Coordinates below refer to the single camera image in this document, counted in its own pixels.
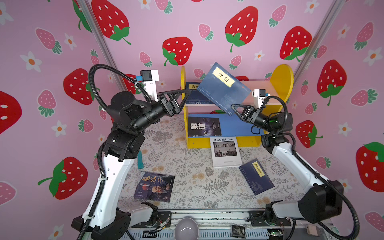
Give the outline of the small black circuit board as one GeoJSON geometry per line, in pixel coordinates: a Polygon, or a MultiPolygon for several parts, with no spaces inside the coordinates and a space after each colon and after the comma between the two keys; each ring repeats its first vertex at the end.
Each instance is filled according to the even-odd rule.
{"type": "Polygon", "coordinates": [[[231,233],[233,238],[245,239],[246,231],[244,226],[231,225],[231,233]]]}

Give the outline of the navy book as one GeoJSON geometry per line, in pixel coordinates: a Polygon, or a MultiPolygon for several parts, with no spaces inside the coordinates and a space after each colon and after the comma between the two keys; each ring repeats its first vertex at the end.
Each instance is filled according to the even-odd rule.
{"type": "Polygon", "coordinates": [[[259,195],[275,187],[258,159],[239,167],[254,195],[259,195]]]}

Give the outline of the black wolf cover book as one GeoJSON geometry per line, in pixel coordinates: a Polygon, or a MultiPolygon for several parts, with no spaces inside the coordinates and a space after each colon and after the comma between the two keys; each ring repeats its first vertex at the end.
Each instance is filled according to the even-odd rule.
{"type": "Polygon", "coordinates": [[[219,118],[188,117],[189,137],[218,137],[221,135],[219,118]]]}

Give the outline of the white photo cover book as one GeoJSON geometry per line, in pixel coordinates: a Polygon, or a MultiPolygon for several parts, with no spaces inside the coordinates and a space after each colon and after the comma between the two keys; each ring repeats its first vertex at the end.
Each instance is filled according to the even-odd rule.
{"type": "Polygon", "coordinates": [[[213,168],[239,167],[242,165],[236,137],[211,137],[213,168]]]}

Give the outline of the yellow wooden bookshelf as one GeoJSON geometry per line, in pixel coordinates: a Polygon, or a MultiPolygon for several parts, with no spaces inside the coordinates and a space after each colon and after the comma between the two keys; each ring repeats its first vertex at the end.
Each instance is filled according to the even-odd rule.
{"type": "MultiPolygon", "coordinates": [[[[272,96],[278,96],[287,101],[293,90],[294,74],[288,65],[279,65],[272,73],[268,73],[261,80],[250,80],[246,76],[237,77],[252,91],[255,89],[265,89],[272,96]]],[[[186,142],[188,149],[209,149],[210,137],[190,137],[188,136],[188,117],[203,115],[207,117],[209,113],[217,114],[220,108],[213,103],[210,104],[187,104],[184,107],[184,122],[186,132],[186,142]]],[[[261,135],[251,133],[251,126],[245,124],[237,117],[230,117],[227,114],[218,115],[222,126],[222,135],[237,137],[237,142],[241,148],[259,147],[261,145],[261,135]]]]}

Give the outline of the grey bowl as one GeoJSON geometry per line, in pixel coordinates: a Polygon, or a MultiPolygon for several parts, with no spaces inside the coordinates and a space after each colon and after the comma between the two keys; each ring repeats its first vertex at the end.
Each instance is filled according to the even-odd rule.
{"type": "Polygon", "coordinates": [[[175,240],[198,240],[199,227],[192,218],[183,218],[175,226],[175,240]]]}

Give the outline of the beige small box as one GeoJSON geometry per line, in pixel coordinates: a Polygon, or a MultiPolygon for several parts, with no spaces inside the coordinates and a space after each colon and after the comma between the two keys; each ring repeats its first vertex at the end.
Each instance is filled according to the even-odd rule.
{"type": "Polygon", "coordinates": [[[309,236],[313,236],[313,237],[320,236],[320,230],[315,225],[306,225],[306,231],[309,236]]]}

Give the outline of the teal plastic bar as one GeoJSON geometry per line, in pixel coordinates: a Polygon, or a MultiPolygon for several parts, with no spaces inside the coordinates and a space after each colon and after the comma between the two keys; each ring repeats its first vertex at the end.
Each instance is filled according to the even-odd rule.
{"type": "Polygon", "coordinates": [[[138,153],[138,156],[137,156],[137,163],[138,163],[138,169],[139,169],[139,170],[141,170],[141,169],[144,168],[142,151],[139,151],[139,153],[138,153]]]}

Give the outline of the blue book yellow label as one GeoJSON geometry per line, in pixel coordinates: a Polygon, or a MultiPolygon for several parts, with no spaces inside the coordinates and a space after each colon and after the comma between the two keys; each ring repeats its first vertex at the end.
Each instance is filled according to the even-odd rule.
{"type": "Polygon", "coordinates": [[[200,93],[197,88],[200,85],[198,82],[186,82],[186,89],[191,91],[190,96],[186,100],[187,105],[212,105],[213,102],[200,93]]]}

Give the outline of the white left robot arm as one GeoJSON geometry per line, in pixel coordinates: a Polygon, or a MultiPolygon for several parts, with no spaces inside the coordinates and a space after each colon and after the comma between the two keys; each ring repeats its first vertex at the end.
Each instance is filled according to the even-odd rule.
{"type": "Polygon", "coordinates": [[[80,232],[79,240],[118,240],[129,227],[156,222],[154,205],[143,202],[123,212],[117,207],[118,199],[145,141],[145,129],[164,116],[179,114],[190,94],[190,90],[168,91],[149,102],[137,100],[130,92],[113,96],[106,108],[114,119],[113,127],[97,154],[101,175],[86,211],[72,222],[72,228],[80,232]]]}

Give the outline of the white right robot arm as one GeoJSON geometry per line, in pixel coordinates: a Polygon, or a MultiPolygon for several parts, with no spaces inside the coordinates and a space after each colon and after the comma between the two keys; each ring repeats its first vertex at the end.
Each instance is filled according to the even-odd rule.
{"type": "Polygon", "coordinates": [[[261,109],[237,104],[233,104],[231,108],[243,122],[267,132],[262,136],[263,147],[289,169],[305,192],[298,201],[276,201],[266,205],[262,219],[268,224],[283,218],[305,220],[314,224],[341,214],[343,200],[332,187],[342,191],[342,185],[338,181],[329,181],[316,172],[294,152],[296,141],[287,139],[293,129],[292,114],[282,112],[267,116],[261,109]]]}

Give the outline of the dark portrait cover book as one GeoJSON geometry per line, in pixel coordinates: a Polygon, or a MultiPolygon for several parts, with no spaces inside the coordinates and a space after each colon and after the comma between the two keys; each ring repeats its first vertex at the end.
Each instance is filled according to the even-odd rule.
{"type": "Polygon", "coordinates": [[[169,203],[175,176],[144,172],[136,187],[134,198],[138,200],[169,203]]]}

